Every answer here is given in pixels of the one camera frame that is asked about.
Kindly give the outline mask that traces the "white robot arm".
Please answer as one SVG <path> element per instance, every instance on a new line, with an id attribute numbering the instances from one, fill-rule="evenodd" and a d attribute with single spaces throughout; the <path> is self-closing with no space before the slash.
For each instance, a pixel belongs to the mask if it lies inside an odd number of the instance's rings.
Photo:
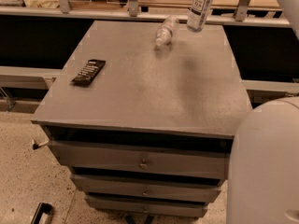
<path id="1" fill-rule="evenodd" d="M 299 0 L 277 0 L 294 32 Z M 212 0 L 193 0 L 187 27 L 203 29 Z M 299 97 L 253 109 L 237 128 L 228 165 L 226 224 L 298 224 Z"/>

